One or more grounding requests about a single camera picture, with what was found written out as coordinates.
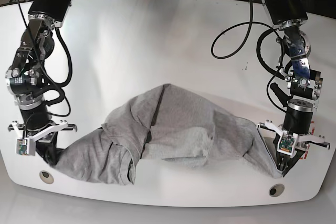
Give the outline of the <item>grey t-shirt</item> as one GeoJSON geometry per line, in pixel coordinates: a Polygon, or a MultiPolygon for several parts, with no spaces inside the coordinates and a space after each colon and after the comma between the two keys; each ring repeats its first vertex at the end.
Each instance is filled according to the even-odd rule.
{"type": "Polygon", "coordinates": [[[255,123],[172,84],[113,110],[98,129],[62,150],[53,168],[85,182],[128,185],[141,159],[191,168],[241,159],[265,175],[282,177],[255,123]]]}

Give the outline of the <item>red tape rectangle marking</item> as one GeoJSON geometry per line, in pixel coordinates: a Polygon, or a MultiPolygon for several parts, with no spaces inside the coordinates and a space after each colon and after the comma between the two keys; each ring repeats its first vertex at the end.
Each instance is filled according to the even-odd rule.
{"type": "MultiPolygon", "coordinates": [[[[309,134],[314,135],[314,131],[315,131],[315,121],[312,120],[310,123],[310,127],[309,127],[309,134]]],[[[310,144],[307,144],[305,153],[300,157],[301,160],[304,160],[307,158],[309,148],[310,148],[310,144]]]]}

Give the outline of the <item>right table grommet hole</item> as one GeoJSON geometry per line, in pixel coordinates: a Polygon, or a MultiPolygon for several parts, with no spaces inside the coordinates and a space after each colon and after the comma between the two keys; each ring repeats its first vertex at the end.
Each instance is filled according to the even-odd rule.
{"type": "Polygon", "coordinates": [[[269,189],[270,197],[279,197],[285,190],[285,186],[283,184],[275,184],[269,189]]]}

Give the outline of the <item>table grommet hole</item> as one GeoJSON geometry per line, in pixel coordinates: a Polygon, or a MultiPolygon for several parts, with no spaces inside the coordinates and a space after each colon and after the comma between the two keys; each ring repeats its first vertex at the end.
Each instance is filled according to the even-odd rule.
{"type": "Polygon", "coordinates": [[[41,172],[39,172],[39,177],[46,184],[51,185],[54,183],[54,178],[52,174],[47,171],[42,170],[41,172]]]}
{"type": "Polygon", "coordinates": [[[285,190],[285,186],[283,184],[275,184],[269,189],[270,197],[279,197],[285,190]]]}

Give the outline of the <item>left table grommet hole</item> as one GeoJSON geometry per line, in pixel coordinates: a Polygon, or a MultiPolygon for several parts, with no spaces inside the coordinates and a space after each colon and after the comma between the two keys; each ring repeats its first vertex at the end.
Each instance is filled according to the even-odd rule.
{"type": "Polygon", "coordinates": [[[46,184],[51,185],[54,183],[54,178],[52,174],[47,171],[42,170],[41,172],[39,172],[39,177],[46,184]]]}

